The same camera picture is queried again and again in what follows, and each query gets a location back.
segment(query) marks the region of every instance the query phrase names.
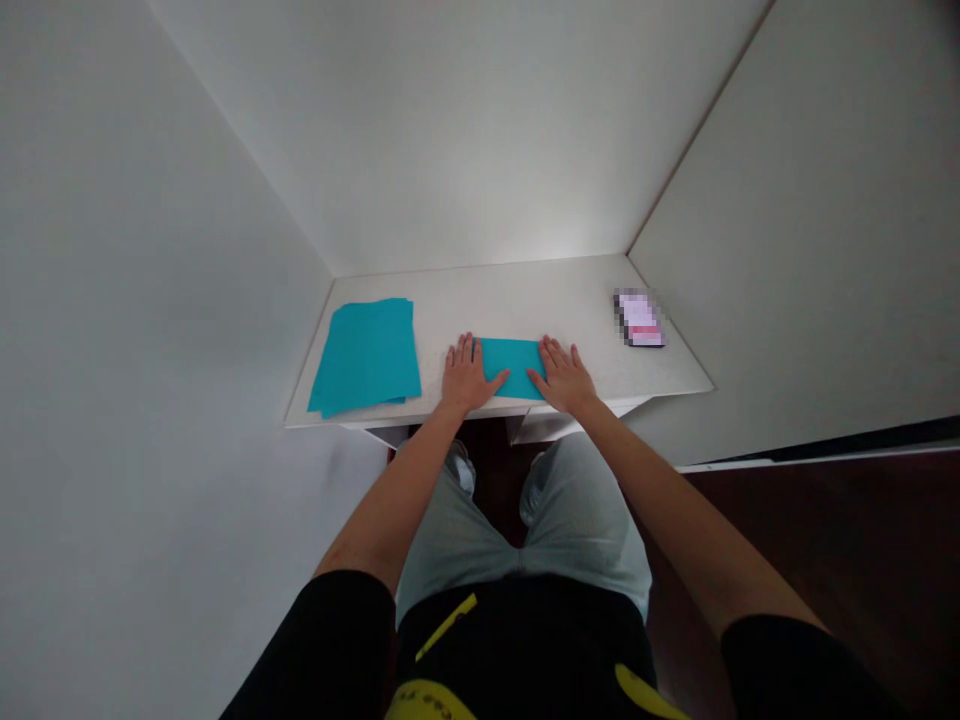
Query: black sleeve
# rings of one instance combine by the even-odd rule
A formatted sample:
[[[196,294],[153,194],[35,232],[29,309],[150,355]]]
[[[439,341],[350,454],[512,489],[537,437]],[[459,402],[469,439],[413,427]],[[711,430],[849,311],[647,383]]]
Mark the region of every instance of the black sleeve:
[[[731,625],[721,651],[741,718],[907,718],[831,635],[792,618]]]
[[[393,615],[390,591],[371,575],[314,578],[221,717],[376,717]]]

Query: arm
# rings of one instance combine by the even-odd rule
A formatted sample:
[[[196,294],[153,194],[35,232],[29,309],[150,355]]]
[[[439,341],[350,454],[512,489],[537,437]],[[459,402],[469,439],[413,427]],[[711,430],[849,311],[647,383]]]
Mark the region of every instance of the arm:
[[[531,379],[547,402],[586,430],[717,638],[734,621],[759,614],[826,630],[750,542],[600,401],[576,345],[567,354],[544,336],[540,354],[546,381],[533,370]]]
[[[492,382],[483,377],[483,348],[461,335],[447,351],[440,404],[397,453],[337,535],[314,575],[361,570],[391,593],[413,536],[427,509],[443,461],[467,413],[483,405],[506,382],[504,370]]]

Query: person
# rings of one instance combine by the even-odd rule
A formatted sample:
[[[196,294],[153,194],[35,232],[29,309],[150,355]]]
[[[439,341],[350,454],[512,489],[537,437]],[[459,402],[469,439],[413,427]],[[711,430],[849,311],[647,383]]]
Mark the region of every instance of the person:
[[[539,349],[546,377],[531,379],[585,434],[532,467],[524,546],[473,504],[473,466],[454,442],[506,380],[484,379],[482,344],[466,333],[447,353],[440,403],[350,516],[224,717],[686,717],[656,691],[652,578],[624,495],[720,641],[741,717],[903,717],[760,553],[600,401],[577,347],[544,336]]]

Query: gray shorts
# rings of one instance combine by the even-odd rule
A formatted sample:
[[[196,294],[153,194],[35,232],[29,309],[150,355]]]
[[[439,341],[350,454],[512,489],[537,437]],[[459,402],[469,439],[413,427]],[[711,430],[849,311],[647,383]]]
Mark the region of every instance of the gray shorts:
[[[443,590],[548,573],[626,595],[646,622],[653,579],[643,540],[585,433],[554,443],[527,476],[519,510],[530,532],[519,550],[473,504],[475,481],[472,463],[447,456],[400,576],[397,627]]]

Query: folded teal paper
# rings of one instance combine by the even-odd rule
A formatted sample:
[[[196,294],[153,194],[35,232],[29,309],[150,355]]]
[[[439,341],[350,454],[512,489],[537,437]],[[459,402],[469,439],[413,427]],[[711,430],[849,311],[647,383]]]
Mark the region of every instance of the folded teal paper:
[[[546,375],[540,348],[532,340],[501,340],[482,338],[483,375],[487,381],[493,380],[501,370],[509,369],[510,377],[497,390],[501,397],[519,397],[527,400],[543,400],[543,395],[527,375],[527,368],[533,368],[540,377]]]
[[[420,396],[413,303],[348,303],[333,313],[309,412],[323,417]]]

